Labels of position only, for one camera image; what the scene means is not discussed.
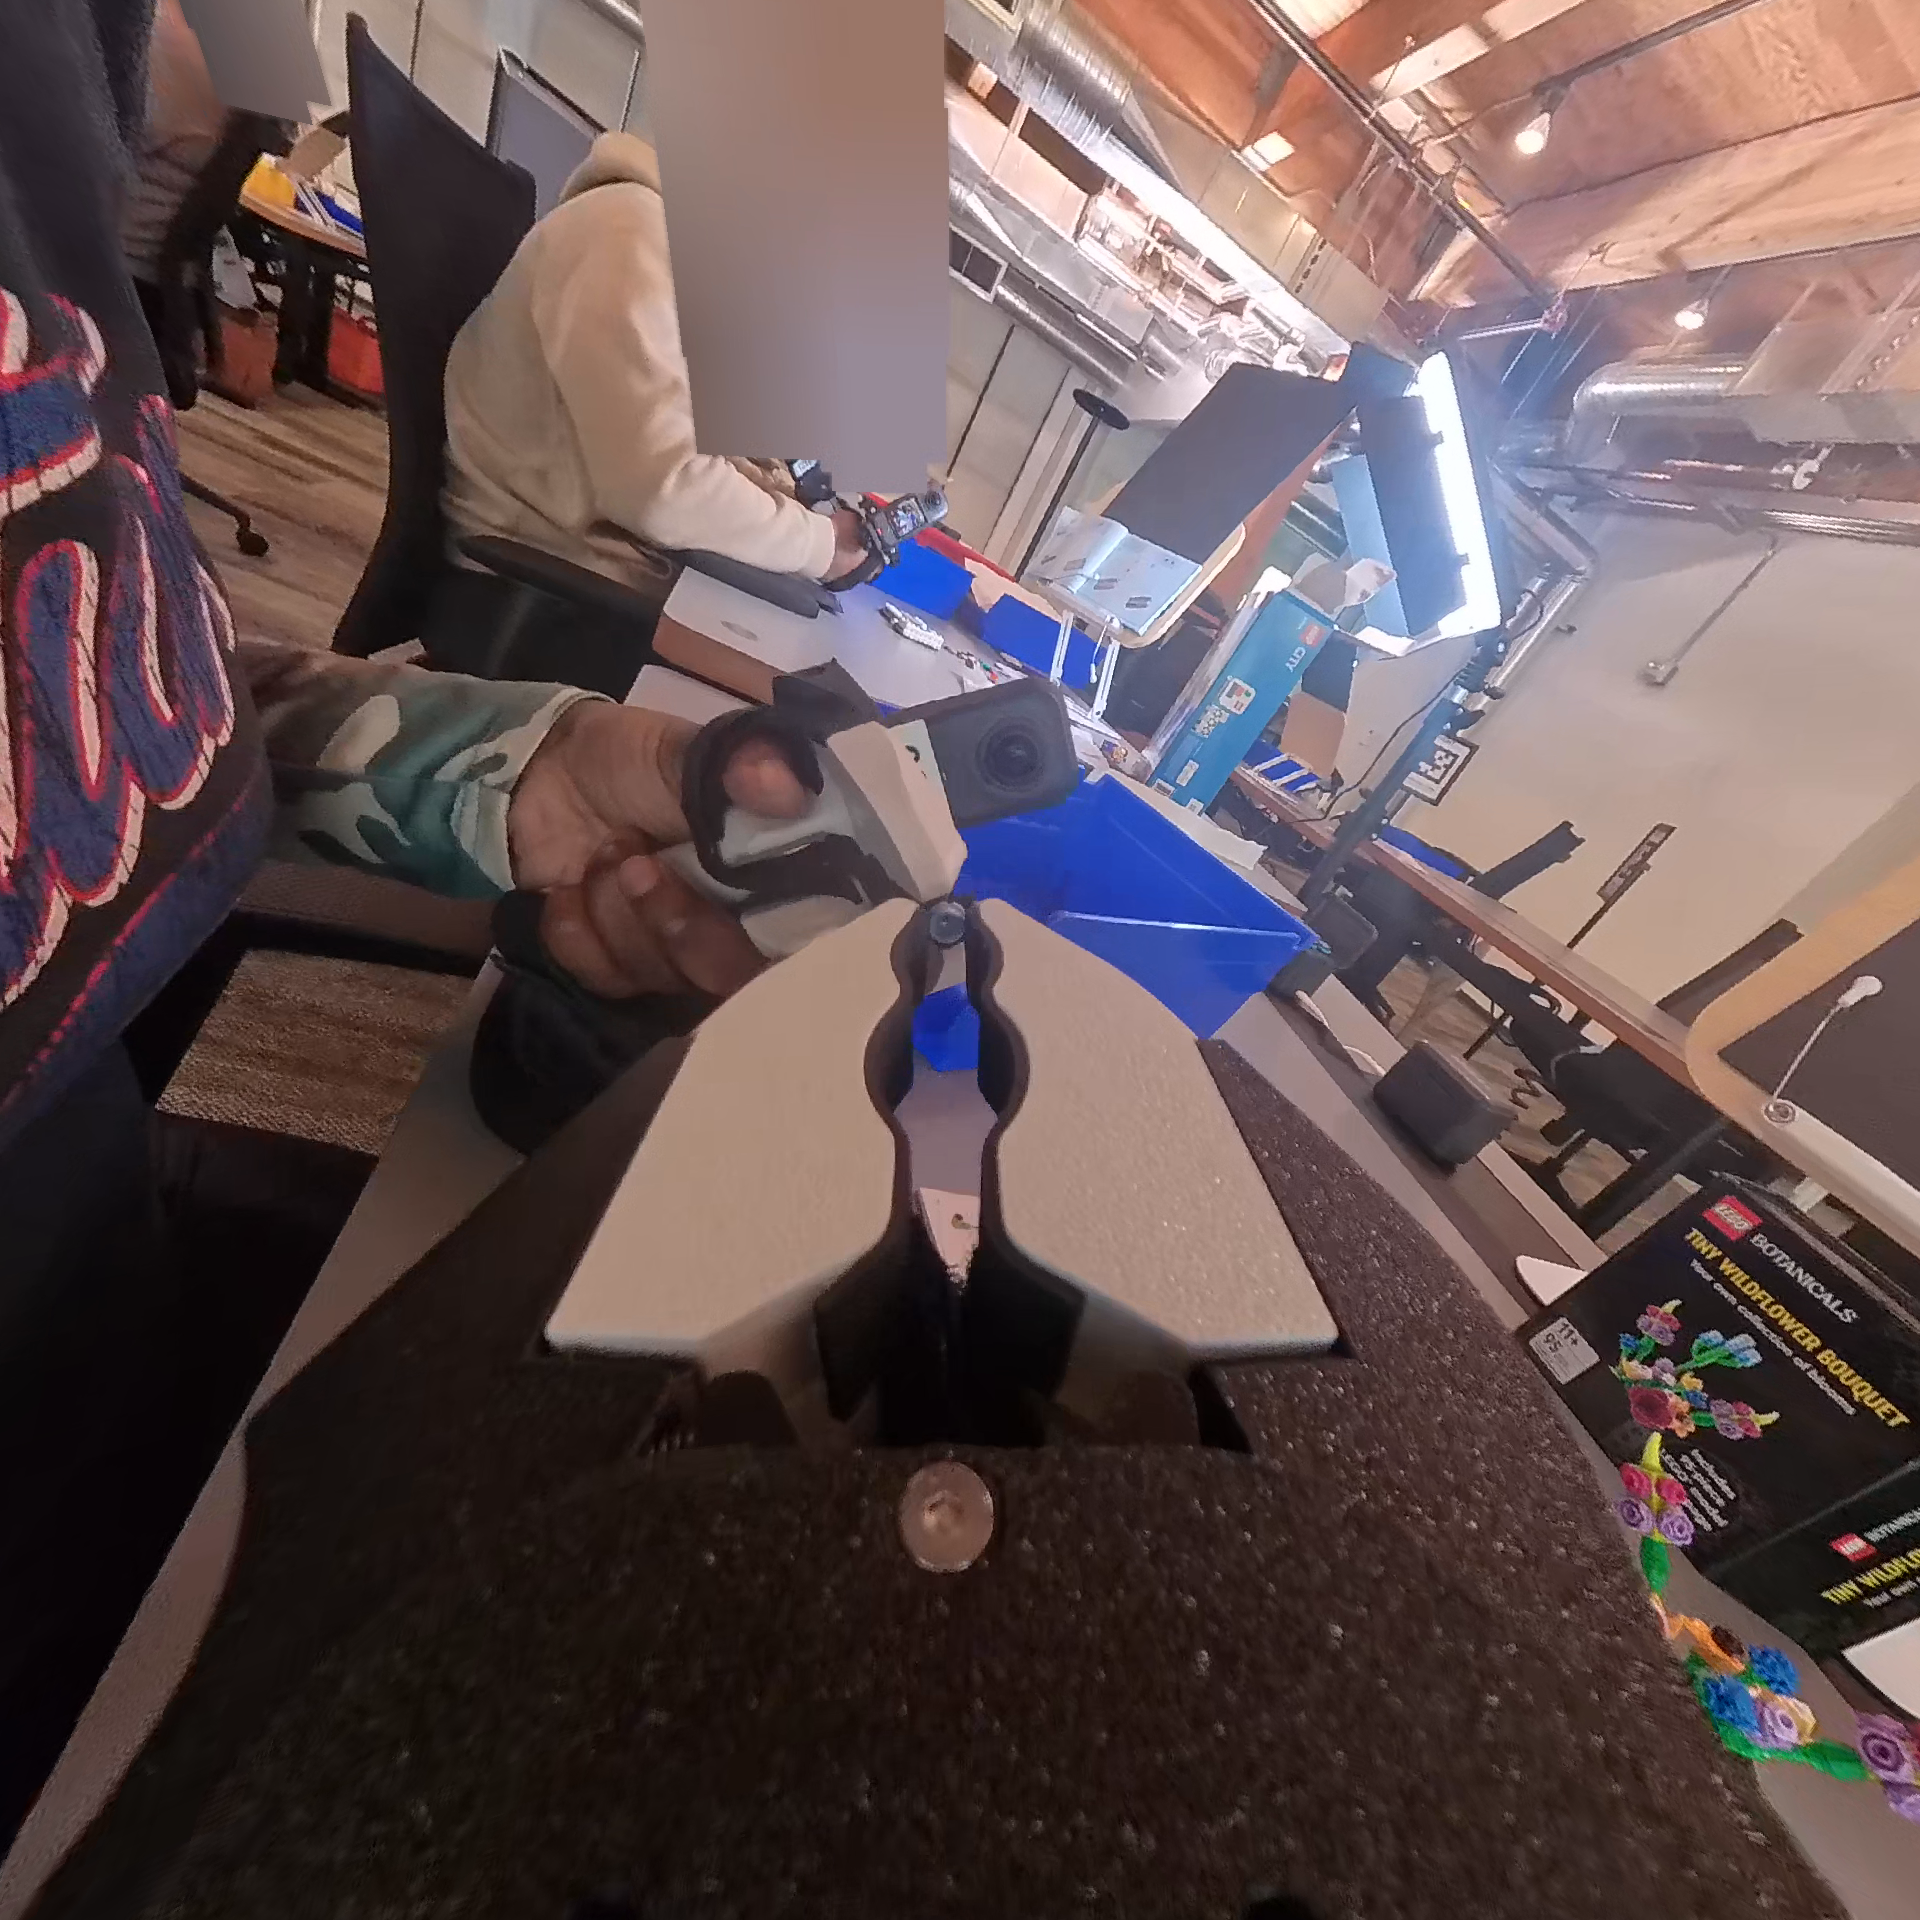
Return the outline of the tall blue box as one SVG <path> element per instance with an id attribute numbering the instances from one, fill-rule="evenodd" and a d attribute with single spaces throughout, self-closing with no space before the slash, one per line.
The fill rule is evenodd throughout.
<path id="1" fill-rule="evenodd" d="M 1277 571 L 1264 575 L 1152 735 L 1152 791 L 1180 808 L 1209 811 L 1335 628 Z"/>

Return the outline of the person's left hand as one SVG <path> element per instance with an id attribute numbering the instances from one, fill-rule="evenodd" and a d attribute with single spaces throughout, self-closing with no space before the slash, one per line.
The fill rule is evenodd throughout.
<path id="1" fill-rule="evenodd" d="M 551 962 L 596 997 L 728 998 L 765 970 L 738 917 L 664 860 L 689 842 L 682 786 L 696 735 L 676 716 L 583 701 L 513 791 L 513 880 L 541 903 Z"/>

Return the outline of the black lego set box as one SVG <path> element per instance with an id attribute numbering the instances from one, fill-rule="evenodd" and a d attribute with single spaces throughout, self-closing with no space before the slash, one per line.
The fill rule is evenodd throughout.
<path id="1" fill-rule="evenodd" d="M 1521 1344 L 1612 1455 L 1659 1438 L 1779 1527 L 1916 1467 L 1916 1299 L 1751 1181 L 1658 1218 Z"/>
<path id="2" fill-rule="evenodd" d="M 1791 1548 L 1793 1637 L 1916 1720 L 1916 1485 L 1841 1503 L 1796 1530 Z"/>

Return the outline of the black rounded pad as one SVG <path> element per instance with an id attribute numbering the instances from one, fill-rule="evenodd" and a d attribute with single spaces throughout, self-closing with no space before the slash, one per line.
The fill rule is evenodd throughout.
<path id="1" fill-rule="evenodd" d="M 482 1126 L 522 1156 L 649 1052 L 683 1042 L 721 1004 L 707 991 L 589 991 L 547 950 L 541 899 L 525 891 L 496 901 L 491 958 L 496 988 L 472 1036 L 466 1086 Z"/>

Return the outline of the large blue plastic bin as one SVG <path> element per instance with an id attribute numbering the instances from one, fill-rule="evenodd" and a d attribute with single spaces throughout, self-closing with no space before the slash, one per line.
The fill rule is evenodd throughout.
<path id="1" fill-rule="evenodd" d="M 1320 936 L 1152 795 L 1084 774 L 1059 805 L 963 829 L 957 891 L 1090 950 L 1209 1040 Z"/>

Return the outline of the person's left forearm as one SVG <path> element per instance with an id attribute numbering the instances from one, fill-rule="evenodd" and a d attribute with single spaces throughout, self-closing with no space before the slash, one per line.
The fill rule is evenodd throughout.
<path id="1" fill-rule="evenodd" d="M 244 637 L 273 781 L 263 852 L 491 901 L 515 886 L 513 795 L 553 728 L 608 698 Z"/>

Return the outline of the wood edged black board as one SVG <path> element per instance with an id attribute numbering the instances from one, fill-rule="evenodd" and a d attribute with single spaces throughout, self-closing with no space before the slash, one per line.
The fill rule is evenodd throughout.
<path id="1" fill-rule="evenodd" d="M 1919 1252 L 1919 861 L 1709 1000 L 1696 1093 L 1777 1160 Z"/>

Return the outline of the wooden side desk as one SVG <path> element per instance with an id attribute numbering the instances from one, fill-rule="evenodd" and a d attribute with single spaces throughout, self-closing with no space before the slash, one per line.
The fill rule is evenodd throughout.
<path id="1" fill-rule="evenodd" d="M 1569 1044 L 1569 1058 L 1577 1052 L 1626 1050 L 1661 1079 L 1680 1088 L 1693 1086 L 1688 1062 L 1688 1029 L 1672 1012 L 1624 988 L 1579 950 L 1559 944 L 1507 903 L 1379 838 L 1361 842 L 1359 850 L 1348 855 L 1335 855 L 1335 823 L 1311 814 L 1303 803 L 1242 765 L 1232 770 L 1232 789 L 1260 808 L 1269 823 L 1303 838 L 1317 852 L 1303 896 L 1332 893 L 1346 882 L 1348 870 L 1384 876 L 1402 891 L 1421 899 L 1435 920 L 1458 927 L 1458 936 L 1469 946 L 1483 946 L 1521 964 L 1523 1000 L 1530 1000 L 1533 990 L 1548 991 L 1601 1031 L 1599 1042 L 1589 1036 L 1575 1038 Z"/>

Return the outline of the silver ceiling duct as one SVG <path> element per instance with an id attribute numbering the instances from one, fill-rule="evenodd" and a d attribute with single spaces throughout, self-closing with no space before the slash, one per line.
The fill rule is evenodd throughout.
<path id="1" fill-rule="evenodd" d="M 1559 451 L 1599 466 L 1624 432 L 1744 437 L 1764 448 L 1916 451 L 1916 390 L 1762 389 L 1739 359 L 1624 359 L 1572 395 Z"/>

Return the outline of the black office chair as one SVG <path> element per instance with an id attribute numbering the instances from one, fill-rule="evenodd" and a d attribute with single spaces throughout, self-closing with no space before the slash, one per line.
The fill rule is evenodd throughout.
<path id="1" fill-rule="evenodd" d="M 535 222 L 535 181 L 409 82 L 368 22 L 346 22 L 349 149 L 389 421 L 381 523 L 333 631 L 341 656 L 417 642 L 436 669 L 556 680 L 624 700 L 655 654 L 680 567 L 649 550 L 637 589 L 447 515 L 451 347 Z"/>

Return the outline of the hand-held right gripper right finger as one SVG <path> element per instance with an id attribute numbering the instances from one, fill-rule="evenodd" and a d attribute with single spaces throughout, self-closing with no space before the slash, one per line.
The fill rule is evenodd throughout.
<path id="1" fill-rule="evenodd" d="M 970 912 L 981 1147 L 967 1386 L 1099 1421 L 1146 1376 L 1321 1360 L 1339 1325 L 1189 1026 L 1010 903 Z"/>

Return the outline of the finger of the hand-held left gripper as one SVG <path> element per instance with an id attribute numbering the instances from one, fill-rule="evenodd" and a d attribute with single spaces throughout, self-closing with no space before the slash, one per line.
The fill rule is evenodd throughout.
<path id="1" fill-rule="evenodd" d="M 967 848 L 928 746 L 911 726 L 860 722 L 825 739 L 794 734 L 786 762 L 811 803 L 786 855 L 786 903 L 817 920 L 849 920 L 888 901 L 935 904 L 954 893 Z"/>

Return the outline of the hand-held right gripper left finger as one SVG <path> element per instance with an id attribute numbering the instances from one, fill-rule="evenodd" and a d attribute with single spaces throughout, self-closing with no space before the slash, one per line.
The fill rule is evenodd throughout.
<path id="1" fill-rule="evenodd" d="M 772 962 L 691 1038 L 544 1322 L 551 1352 L 765 1380 L 799 1429 L 880 1436 L 925 1256 L 898 1106 L 928 912 Z"/>

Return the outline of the dark grey cube device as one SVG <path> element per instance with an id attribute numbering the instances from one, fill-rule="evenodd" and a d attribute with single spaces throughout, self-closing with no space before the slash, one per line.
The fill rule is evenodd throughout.
<path id="1" fill-rule="evenodd" d="M 1372 1099 L 1388 1125 L 1444 1173 L 1477 1160 L 1521 1116 L 1511 1094 L 1500 1094 L 1469 1062 L 1427 1040 L 1373 1082 Z"/>

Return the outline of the studio light panel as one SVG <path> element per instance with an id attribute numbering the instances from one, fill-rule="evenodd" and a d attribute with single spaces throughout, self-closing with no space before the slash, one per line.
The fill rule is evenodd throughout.
<path id="1" fill-rule="evenodd" d="M 1337 379 L 1232 365 L 1104 515 L 1201 563 L 1297 472 L 1325 466 L 1337 555 L 1391 570 L 1361 611 L 1361 635 L 1403 656 L 1493 634 L 1516 605 L 1481 438 L 1451 347 L 1411 363 L 1361 344 Z"/>

